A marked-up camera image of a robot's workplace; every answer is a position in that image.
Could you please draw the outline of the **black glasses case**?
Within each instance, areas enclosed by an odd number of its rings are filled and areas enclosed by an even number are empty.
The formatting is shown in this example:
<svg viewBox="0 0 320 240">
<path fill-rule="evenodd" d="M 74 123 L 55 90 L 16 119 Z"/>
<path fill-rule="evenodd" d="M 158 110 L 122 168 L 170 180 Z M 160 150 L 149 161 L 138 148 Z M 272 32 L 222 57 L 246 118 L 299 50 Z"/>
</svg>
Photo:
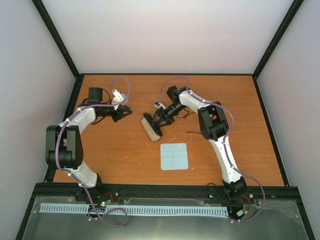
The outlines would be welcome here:
<svg viewBox="0 0 320 240">
<path fill-rule="evenodd" d="M 163 134 L 158 126 L 153 125 L 152 119 L 152 116 L 145 112 L 140 123 L 143 129 L 145 130 L 146 134 L 148 135 L 149 139 L 152 142 L 157 142 L 161 139 Z"/>
</svg>

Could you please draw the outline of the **brown sunglasses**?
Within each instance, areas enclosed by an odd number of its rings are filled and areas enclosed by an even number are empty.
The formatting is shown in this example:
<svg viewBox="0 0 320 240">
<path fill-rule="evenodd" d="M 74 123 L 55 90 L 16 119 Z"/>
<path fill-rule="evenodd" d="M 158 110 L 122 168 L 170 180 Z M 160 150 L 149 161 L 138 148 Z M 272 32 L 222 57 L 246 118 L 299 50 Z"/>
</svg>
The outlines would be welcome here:
<svg viewBox="0 0 320 240">
<path fill-rule="evenodd" d="M 198 115 L 195 112 L 190 113 L 183 119 L 183 127 L 187 133 L 200 134 L 200 125 Z"/>
</svg>

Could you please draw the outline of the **light blue cleaning cloth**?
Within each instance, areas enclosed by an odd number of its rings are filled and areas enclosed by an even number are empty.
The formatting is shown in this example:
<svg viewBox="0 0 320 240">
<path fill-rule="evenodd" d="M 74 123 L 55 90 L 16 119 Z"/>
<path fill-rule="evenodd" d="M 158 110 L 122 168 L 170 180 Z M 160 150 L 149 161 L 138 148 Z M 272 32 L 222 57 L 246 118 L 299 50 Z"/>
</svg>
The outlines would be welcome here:
<svg viewBox="0 0 320 240">
<path fill-rule="evenodd" d="M 160 145 L 160 168 L 163 171 L 187 170 L 188 150 L 185 143 L 164 143 Z"/>
</svg>

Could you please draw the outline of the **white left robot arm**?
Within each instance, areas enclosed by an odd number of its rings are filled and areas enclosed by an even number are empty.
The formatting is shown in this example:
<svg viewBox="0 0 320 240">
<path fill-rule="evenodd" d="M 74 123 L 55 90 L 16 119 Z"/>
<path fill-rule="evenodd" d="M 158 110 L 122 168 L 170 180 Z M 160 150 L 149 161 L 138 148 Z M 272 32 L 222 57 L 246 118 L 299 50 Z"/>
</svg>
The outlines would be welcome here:
<svg viewBox="0 0 320 240">
<path fill-rule="evenodd" d="M 94 125 L 106 117 L 117 122 L 132 114 L 126 106 L 127 94 L 113 89 L 108 93 L 108 100 L 103 100 L 106 90 L 91 87 L 88 97 L 78 105 L 76 111 L 58 125 L 50 125 L 46 129 L 45 160 L 48 166 L 65 172 L 72 177 L 81 188 L 86 188 L 86 195 L 92 201 L 103 198 L 104 188 L 101 177 L 89 168 L 84 160 L 84 149 L 81 133 L 89 125 Z"/>
</svg>

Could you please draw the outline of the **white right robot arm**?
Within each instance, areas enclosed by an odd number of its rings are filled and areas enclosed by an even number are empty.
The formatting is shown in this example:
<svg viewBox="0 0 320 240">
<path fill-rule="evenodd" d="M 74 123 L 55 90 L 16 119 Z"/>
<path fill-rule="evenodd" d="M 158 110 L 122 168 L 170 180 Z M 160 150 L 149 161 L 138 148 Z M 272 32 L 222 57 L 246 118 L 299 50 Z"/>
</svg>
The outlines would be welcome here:
<svg viewBox="0 0 320 240">
<path fill-rule="evenodd" d="M 210 142 L 218 159 L 224 195 L 230 202 L 235 201 L 245 193 L 247 184 L 231 150 L 225 108 L 218 101 L 209 102 L 203 99 L 187 86 L 171 86 L 166 94 L 171 105 L 165 107 L 157 101 L 153 115 L 146 112 L 143 114 L 141 124 L 149 139 L 157 142 L 163 136 L 163 127 L 170 126 L 182 110 L 192 110 L 198 116 L 201 135 Z"/>
</svg>

